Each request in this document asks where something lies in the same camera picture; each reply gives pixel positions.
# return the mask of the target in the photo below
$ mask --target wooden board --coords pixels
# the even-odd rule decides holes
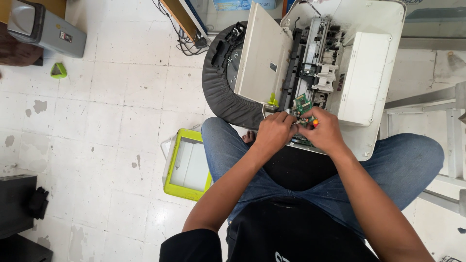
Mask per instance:
[[[29,0],[33,3],[45,5],[45,8],[65,19],[66,0]],[[8,23],[10,17],[11,0],[0,0],[0,22]]]
[[[180,1],[184,0],[160,0],[168,12],[171,13],[176,22],[181,26],[183,31],[188,35],[191,41],[196,38],[196,25],[189,17],[188,13],[181,5]]]

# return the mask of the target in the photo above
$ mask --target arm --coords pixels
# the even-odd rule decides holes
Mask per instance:
[[[265,118],[253,146],[199,199],[182,232],[206,228],[217,233],[257,171],[296,134],[294,122],[286,112]]]
[[[357,161],[343,141],[338,118],[313,107],[302,117],[313,115],[319,125],[298,131],[333,160],[356,218],[381,261],[434,261],[411,224],[398,207]]]

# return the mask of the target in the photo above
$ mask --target person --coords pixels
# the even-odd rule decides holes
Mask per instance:
[[[377,141],[372,157],[358,162],[337,117],[318,107],[302,117],[311,115],[319,120],[313,130],[286,112],[266,117],[251,147],[222,119],[207,119],[202,138],[214,184],[182,232],[162,243],[160,261],[222,261],[218,231],[225,219],[230,262],[434,261],[400,210],[438,174],[441,146],[398,134]],[[297,132],[338,171],[304,191],[281,187],[262,168]]]

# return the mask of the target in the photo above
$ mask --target blue box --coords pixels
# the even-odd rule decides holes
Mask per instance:
[[[275,0],[256,0],[264,9],[275,9]],[[252,0],[213,0],[217,11],[236,11],[251,9]]]

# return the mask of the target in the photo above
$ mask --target white printer housing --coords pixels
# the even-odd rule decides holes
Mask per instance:
[[[377,139],[405,10],[396,0],[295,1],[279,25],[253,3],[234,92],[264,104],[264,112],[273,111],[269,102],[271,96],[281,98],[295,24],[304,29],[313,18],[328,17],[346,34],[336,67],[322,71],[325,80],[312,88],[328,93],[325,108],[338,116],[345,143],[359,161],[368,160]],[[296,96],[307,90],[308,83],[299,81]],[[323,153],[311,146],[288,145]]]

